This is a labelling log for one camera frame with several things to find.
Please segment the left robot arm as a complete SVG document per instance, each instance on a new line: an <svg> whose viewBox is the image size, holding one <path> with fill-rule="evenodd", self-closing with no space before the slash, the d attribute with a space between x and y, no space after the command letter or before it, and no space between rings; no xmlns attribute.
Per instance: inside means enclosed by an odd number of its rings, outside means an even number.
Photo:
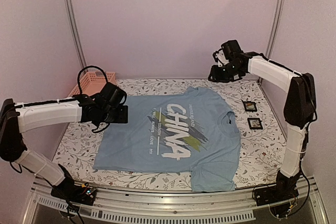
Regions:
<svg viewBox="0 0 336 224"><path fill-rule="evenodd" d="M69 123L91 123L95 133L101 124L127 123L127 93L107 82L93 95L75 94L63 99L1 105L1 159L16 163L49 181L67 200L78 195L71 175L51 161Z"/></svg>

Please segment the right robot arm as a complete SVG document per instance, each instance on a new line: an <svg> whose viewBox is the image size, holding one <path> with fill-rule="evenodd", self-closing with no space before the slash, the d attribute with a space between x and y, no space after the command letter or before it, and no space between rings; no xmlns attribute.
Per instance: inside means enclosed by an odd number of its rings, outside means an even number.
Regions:
<svg viewBox="0 0 336 224"><path fill-rule="evenodd" d="M226 52L220 49L213 53L213 58L216 63L211 68L209 81L234 82L250 73L274 84L287 95L284 106L287 145L276 186L271 190L271 196L276 201L282 201L291 194L302 175L301 162L307 150L309 127L317 120L314 78L309 73L295 72L256 52Z"/></svg>

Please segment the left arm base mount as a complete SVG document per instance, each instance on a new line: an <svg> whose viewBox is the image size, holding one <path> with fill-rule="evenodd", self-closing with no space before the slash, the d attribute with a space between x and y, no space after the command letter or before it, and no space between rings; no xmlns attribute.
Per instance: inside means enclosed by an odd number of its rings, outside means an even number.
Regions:
<svg viewBox="0 0 336 224"><path fill-rule="evenodd" d="M96 199L97 189L86 184L83 186L70 182L62 182L52 188L51 195L70 202L92 206Z"/></svg>

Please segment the light blue t-shirt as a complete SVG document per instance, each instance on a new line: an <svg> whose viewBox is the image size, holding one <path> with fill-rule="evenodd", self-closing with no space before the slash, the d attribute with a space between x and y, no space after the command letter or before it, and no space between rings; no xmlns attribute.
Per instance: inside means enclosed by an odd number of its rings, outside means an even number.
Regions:
<svg viewBox="0 0 336 224"><path fill-rule="evenodd" d="M191 173L193 191L232 191L241 145L235 113L215 91L127 98L128 122L103 133L93 168Z"/></svg>

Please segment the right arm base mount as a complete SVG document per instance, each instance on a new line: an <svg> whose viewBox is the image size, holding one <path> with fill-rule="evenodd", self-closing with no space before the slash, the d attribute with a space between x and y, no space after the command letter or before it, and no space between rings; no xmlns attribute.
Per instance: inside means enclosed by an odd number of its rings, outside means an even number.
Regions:
<svg viewBox="0 0 336 224"><path fill-rule="evenodd" d="M261 184L252 190L252 198L257 206L274 204L284 200L295 199L299 196L296 187L288 191L278 190L276 185Z"/></svg>

